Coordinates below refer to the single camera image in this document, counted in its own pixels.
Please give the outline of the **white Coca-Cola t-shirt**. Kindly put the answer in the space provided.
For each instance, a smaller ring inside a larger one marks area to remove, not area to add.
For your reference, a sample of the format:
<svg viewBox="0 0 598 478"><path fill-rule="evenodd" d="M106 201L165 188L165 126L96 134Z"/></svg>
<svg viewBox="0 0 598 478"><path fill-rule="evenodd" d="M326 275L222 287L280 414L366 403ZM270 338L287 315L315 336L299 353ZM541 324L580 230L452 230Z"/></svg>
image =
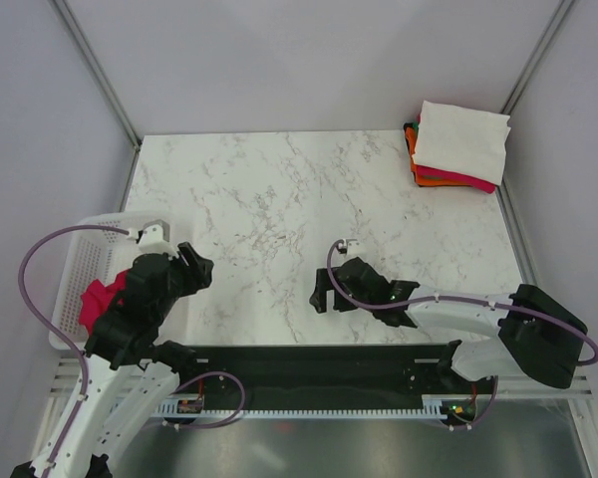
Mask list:
<svg viewBox="0 0 598 478"><path fill-rule="evenodd" d="M501 184L510 116L423 102L413 154L418 167Z"/></svg>

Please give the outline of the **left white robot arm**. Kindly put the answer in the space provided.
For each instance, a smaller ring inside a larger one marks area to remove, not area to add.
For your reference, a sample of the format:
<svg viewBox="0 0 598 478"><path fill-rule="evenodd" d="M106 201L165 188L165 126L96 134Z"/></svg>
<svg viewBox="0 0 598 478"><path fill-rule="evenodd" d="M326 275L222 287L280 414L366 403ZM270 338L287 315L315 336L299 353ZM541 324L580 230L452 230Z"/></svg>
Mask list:
<svg viewBox="0 0 598 478"><path fill-rule="evenodd" d="M89 337L77 352L77 383L50 440L12 476L113 475L158 404L197 384L191 349L156 339L177 301L210 286L212 268L189 243L162 243L143 248L112 284L87 288L80 319Z"/></svg>

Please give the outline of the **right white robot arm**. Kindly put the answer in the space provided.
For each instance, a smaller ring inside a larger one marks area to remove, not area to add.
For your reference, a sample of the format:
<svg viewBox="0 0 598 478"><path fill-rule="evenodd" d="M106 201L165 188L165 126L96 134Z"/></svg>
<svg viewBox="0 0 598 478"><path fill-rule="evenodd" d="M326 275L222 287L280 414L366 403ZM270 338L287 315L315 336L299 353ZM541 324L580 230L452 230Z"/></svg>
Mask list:
<svg viewBox="0 0 598 478"><path fill-rule="evenodd" d="M437 366L439 385L451 392L496 375L524 375L556 389L570 387L588 329L536 286L508 295L476 296L436 290L414 281L388 280L356 257L316 272L309 303L319 314L364 309L389 327L433 328L475 334L453 339Z"/></svg>

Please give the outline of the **crumpled magenta t-shirt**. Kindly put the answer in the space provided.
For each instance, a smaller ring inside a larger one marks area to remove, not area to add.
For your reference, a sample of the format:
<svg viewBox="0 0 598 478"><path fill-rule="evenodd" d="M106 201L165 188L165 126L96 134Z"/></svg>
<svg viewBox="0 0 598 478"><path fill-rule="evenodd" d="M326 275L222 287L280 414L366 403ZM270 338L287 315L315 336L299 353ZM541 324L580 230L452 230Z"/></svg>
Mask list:
<svg viewBox="0 0 598 478"><path fill-rule="evenodd" d="M109 308L111 304L121 305L122 292L126 289L127 273L120 272L113 283L104 285L100 280L94 280L81 295L82 308L79 314L79 324L88 335L93 333L96 320Z"/></svg>

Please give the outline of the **white plastic laundry basket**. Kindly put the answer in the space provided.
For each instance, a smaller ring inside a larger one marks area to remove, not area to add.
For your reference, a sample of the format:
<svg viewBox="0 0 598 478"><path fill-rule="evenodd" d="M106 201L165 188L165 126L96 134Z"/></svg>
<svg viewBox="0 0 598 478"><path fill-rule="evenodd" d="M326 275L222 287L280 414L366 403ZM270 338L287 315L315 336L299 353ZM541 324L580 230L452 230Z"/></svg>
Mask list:
<svg viewBox="0 0 598 478"><path fill-rule="evenodd" d="M190 225L167 211L109 213L91 216L82 222L121 229L143 229L160 220L168 225L171 244L192 239ZM95 280L105 286L113 283L117 274L130 268L140 253L137 244L115 232L89 230L73 233L52 316L53 325L81 348L88 338L87 330L79 323L82 294Z"/></svg>

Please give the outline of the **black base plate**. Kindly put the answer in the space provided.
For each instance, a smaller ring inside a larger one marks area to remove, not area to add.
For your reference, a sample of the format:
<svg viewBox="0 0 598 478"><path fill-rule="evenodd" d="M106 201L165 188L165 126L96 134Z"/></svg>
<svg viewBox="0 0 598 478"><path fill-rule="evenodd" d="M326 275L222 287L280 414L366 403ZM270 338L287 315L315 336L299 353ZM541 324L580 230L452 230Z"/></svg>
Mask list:
<svg viewBox="0 0 598 478"><path fill-rule="evenodd" d="M149 358L168 365L186 393L210 409L340 410L418 408L426 395L485 396L490 377L448 384L443 345L182 346L168 341Z"/></svg>

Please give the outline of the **aluminium frame rails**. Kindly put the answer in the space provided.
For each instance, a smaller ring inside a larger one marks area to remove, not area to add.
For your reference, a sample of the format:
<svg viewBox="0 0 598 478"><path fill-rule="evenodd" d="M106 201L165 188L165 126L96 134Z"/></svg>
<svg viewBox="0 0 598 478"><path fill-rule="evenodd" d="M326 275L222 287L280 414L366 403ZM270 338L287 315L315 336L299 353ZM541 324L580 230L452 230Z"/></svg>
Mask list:
<svg viewBox="0 0 598 478"><path fill-rule="evenodd" d="M495 203L474 191L412 185L409 142L401 131L303 131L149 135L124 212L167 211L192 229L194 250L214 263L208 289L175 303L157 343L183 346L443 345L475 342L475 334L389 327L364 310L326 313L309 304L316 270L359 257L388 280L439 291L508 295L519 285L510 240ZM362 256L338 253L358 239ZM571 388L580 368L581 353ZM447 430L470 430L467 398L494 400L524 375L490 376L480 396L426 395L439 400ZM243 418L149 418L143 428L210 429Z"/></svg>

